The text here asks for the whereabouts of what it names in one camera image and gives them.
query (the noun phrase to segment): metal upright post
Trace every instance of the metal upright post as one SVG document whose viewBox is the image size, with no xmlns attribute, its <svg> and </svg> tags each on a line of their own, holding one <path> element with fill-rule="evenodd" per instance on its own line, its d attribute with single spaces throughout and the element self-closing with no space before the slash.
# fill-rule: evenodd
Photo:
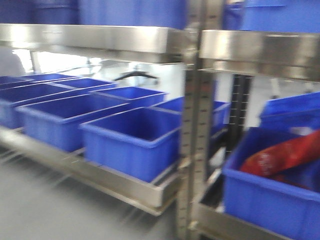
<svg viewBox="0 0 320 240">
<path fill-rule="evenodd" d="M 181 188 L 177 200 L 177 234 L 181 240 L 196 240 L 189 230 L 192 201 L 201 193 L 207 177 L 207 156 L 210 137 L 214 77 L 200 71 L 204 61 L 199 58 L 202 31 L 220 26 L 223 0 L 189 0 L 189 28 L 186 29 L 186 64 L 184 109 L 182 116 L 180 163 Z"/>
<path fill-rule="evenodd" d="M 32 62 L 32 69 L 35 74 L 41 73 L 38 51 L 30 51 L 30 58 Z"/>
</svg>

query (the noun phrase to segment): floor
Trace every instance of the floor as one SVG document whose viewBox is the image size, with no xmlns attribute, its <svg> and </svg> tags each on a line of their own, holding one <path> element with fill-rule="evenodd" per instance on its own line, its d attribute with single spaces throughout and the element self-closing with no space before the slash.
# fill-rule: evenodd
<svg viewBox="0 0 320 240">
<path fill-rule="evenodd" d="M 182 67 L 156 67 L 158 88 L 181 95 Z M 168 77 L 174 71 L 175 77 Z M 217 99 L 229 100 L 231 75 L 219 76 Z M 280 81 L 281 97 L 303 93 L 302 82 Z M 267 78 L 253 82 L 247 126 L 272 95 Z M 0 159 L 0 240 L 176 240 L 175 205 L 153 217 L 26 158 Z"/>
</svg>

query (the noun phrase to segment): red bag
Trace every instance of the red bag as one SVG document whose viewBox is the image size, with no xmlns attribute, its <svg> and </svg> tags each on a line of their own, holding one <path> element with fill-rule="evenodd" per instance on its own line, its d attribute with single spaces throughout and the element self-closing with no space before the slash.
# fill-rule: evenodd
<svg viewBox="0 0 320 240">
<path fill-rule="evenodd" d="M 320 158 L 320 130 L 266 148 L 250 156 L 240 170 L 269 177 Z"/>
</svg>

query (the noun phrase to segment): blue container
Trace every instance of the blue container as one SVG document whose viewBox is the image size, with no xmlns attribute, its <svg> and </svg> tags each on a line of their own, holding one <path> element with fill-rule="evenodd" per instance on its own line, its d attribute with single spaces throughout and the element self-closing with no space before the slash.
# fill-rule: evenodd
<svg viewBox="0 0 320 240">
<path fill-rule="evenodd" d="M 243 2 L 225 4 L 223 11 L 222 29 L 239 30 L 242 26 L 244 6 Z"/>
<path fill-rule="evenodd" d="M 3 84 L 13 84 L 26 81 L 30 81 L 30 79 L 24 77 L 0 76 L 0 86 Z"/>
<path fill-rule="evenodd" d="M 140 0 L 138 25 L 184 29 L 187 6 L 186 0 Z"/>
<path fill-rule="evenodd" d="M 287 169 L 280 174 L 289 183 L 320 193 L 320 160 Z"/>
<path fill-rule="evenodd" d="M 156 26 L 183 29 L 186 0 L 80 0 L 84 25 Z"/>
<path fill-rule="evenodd" d="M 242 30 L 320 33 L 318 0 L 247 0 Z"/>
<path fill-rule="evenodd" d="M 319 193 L 239 171 L 251 155 L 296 136 L 261 128 L 248 131 L 223 169 L 225 212 L 292 239 L 316 240 Z"/>
<path fill-rule="evenodd" d="M 16 107 L 43 101 L 76 96 L 79 91 L 70 87 L 34 84 L 0 90 L 0 125 L 10 129 L 23 127 L 22 116 Z"/>
<path fill-rule="evenodd" d="M 139 0 L 105 0 L 104 25 L 137 26 L 139 24 L 139 8 Z"/>
<path fill-rule="evenodd" d="M 78 0 L 34 0 L 36 8 L 74 8 L 79 7 Z"/>
<path fill-rule="evenodd" d="M 84 89 L 87 92 L 100 90 L 100 89 L 110 89 L 118 86 L 117 82 L 102 81 L 102 80 L 97 80 L 92 78 L 79 78 L 79 79 L 55 81 L 52 84 L 69 86 L 76 89 Z"/>
<path fill-rule="evenodd" d="M 82 25 L 106 25 L 106 0 L 79 0 Z"/>
<path fill-rule="evenodd" d="M 30 79 L 23 77 L 0 76 L 0 90 L 34 84 Z"/>
<path fill-rule="evenodd" d="M 20 106 L 24 132 L 66 152 L 83 148 L 79 124 L 127 110 L 128 104 L 114 105 L 92 95 L 80 95 Z"/>
<path fill-rule="evenodd" d="M 33 17 L 36 24 L 79 24 L 79 10 L 72 7 L 38 7 Z"/>
<path fill-rule="evenodd" d="M 307 135 L 320 128 L 320 92 L 269 100 L 260 127 Z"/>
<path fill-rule="evenodd" d="M 53 81 L 66 80 L 66 79 L 77 79 L 80 77 L 64 75 L 60 73 L 45 73 L 45 74 L 36 74 L 36 75 L 26 75 L 26 76 L 23 76 L 22 78 L 31 79 L 35 83 L 44 83 L 44 82 L 53 82 Z"/>
<path fill-rule="evenodd" d="M 92 94 L 118 104 L 130 104 L 130 108 L 149 107 L 164 100 L 166 92 L 135 86 L 92 91 Z"/>
<path fill-rule="evenodd" d="M 85 157 L 145 182 L 178 160 L 180 114 L 137 108 L 81 125 Z"/>
<path fill-rule="evenodd" d="M 158 103 L 153 108 L 163 109 L 174 113 L 182 113 L 184 106 L 184 97 L 178 97 L 169 101 Z M 229 120 L 230 103 L 223 101 L 215 101 L 213 103 L 214 110 L 212 111 L 213 125 L 211 135 L 214 135 L 223 129 Z"/>
<path fill-rule="evenodd" d="M 32 0 L 0 0 L 0 23 L 31 24 Z"/>
</svg>

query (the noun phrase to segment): metal shelf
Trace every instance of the metal shelf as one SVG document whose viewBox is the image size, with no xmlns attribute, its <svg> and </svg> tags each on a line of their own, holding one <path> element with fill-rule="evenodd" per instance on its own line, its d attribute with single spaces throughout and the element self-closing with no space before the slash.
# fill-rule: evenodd
<svg viewBox="0 0 320 240">
<path fill-rule="evenodd" d="M 183 32 L 168 27 L 0 24 L 0 46 L 146 63 L 181 62 Z"/>
<path fill-rule="evenodd" d="M 152 183 L 86 162 L 83 157 L 60 151 L 22 134 L 0 127 L 0 145 L 40 164 L 63 172 L 93 188 L 154 216 L 161 215 L 176 199 L 179 176 L 174 167 Z"/>
<path fill-rule="evenodd" d="M 263 229 L 231 215 L 218 212 L 217 206 L 223 195 L 223 179 L 217 170 L 206 193 L 193 203 L 193 231 L 214 240 L 291 240 L 285 236 Z"/>
<path fill-rule="evenodd" d="M 194 54 L 189 64 L 194 67 L 186 74 L 178 235 L 183 240 L 198 240 L 200 234 L 214 240 L 290 240 L 218 212 L 211 205 L 210 198 L 221 199 L 223 187 L 216 188 L 220 178 L 210 186 L 204 178 L 204 161 L 208 160 L 208 135 L 204 130 L 211 123 L 206 113 L 212 109 L 209 103 L 217 73 L 233 73 L 227 155 L 243 134 L 253 76 L 320 82 L 320 34 L 230 30 L 201 33 L 198 48 L 191 48 L 198 49 L 199 55 Z M 204 64 L 207 60 L 212 61 L 210 68 Z"/>
<path fill-rule="evenodd" d="M 214 60 L 218 72 L 320 81 L 320 35 L 314 33 L 205 30 L 200 58 Z"/>
</svg>

